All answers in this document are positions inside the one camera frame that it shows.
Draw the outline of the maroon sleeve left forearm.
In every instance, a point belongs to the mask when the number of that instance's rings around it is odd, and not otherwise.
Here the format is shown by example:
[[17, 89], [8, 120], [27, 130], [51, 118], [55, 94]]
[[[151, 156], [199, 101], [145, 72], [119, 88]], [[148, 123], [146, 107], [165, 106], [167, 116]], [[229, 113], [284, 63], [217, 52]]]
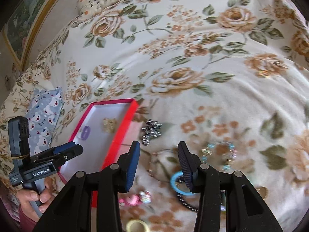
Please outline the maroon sleeve left forearm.
[[19, 205], [18, 213], [20, 219], [20, 231], [32, 232], [39, 219], [34, 209], [31, 206], [30, 208], [22, 208], [22, 206]]

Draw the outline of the person's left hand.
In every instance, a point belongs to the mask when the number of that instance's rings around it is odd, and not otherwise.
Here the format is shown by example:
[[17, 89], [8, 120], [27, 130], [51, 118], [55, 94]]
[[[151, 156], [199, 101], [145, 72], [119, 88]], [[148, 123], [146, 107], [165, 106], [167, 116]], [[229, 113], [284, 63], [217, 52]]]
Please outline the person's left hand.
[[54, 200], [52, 179], [50, 177], [46, 177], [44, 184], [45, 189], [42, 191], [41, 194], [38, 194], [34, 190], [25, 189], [21, 189], [17, 192], [17, 197], [20, 202], [21, 210], [24, 212], [25, 215], [36, 214], [34, 208], [30, 204], [30, 201], [41, 201], [42, 205], [39, 207], [39, 211], [44, 213], [50, 203]]

